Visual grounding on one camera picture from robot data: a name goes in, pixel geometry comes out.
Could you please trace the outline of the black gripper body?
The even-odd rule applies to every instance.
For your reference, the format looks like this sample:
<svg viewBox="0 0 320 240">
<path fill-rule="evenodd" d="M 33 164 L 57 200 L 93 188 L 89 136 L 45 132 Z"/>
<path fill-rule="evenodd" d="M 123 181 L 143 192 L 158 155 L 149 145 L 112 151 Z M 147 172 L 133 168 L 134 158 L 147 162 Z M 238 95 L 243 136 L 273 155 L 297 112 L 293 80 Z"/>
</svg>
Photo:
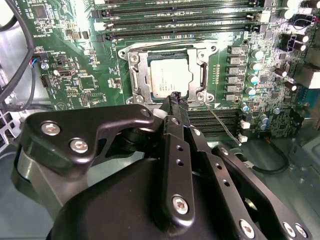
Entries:
<svg viewBox="0 0 320 240">
<path fill-rule="evenodd" d="M 51 240 L 228 240 L 221 202 L 187 140 L 164 135 L 144 158 L 70 199 Z"/>
</svg>

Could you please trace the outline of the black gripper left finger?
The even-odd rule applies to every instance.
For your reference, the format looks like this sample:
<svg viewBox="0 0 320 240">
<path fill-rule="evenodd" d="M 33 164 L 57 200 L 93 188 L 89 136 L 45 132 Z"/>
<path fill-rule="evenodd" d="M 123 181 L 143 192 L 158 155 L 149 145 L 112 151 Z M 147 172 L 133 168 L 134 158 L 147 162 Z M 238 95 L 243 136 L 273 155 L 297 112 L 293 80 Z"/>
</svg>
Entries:
<svg viewBox="0 0 320 240">
<path fill-rule="evenodd" d="M 182 110 L 174 92 L 154 110 L 132 104 L 32 114 L 14 162 L 17 189 L 32 189 L 55 222 L 91 186 L 139 160 L 160 158 L 166 134 L 183 139 Z"/>
</svg>

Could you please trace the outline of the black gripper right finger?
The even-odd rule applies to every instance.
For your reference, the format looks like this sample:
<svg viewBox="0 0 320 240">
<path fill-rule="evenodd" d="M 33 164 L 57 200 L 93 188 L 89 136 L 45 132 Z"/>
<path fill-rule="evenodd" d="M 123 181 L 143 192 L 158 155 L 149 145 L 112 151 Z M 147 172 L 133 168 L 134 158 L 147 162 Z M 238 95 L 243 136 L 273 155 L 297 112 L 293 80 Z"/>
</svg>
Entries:
<svg viewBox="0 0 320 240">
<path fill-rule="evenodd" d="M 221 202 L 218 229 L 230 240 L 311 240 L 301 219 L 223 145 L 210 148 L 183 109 L 186 139 Z"/>
</svg>

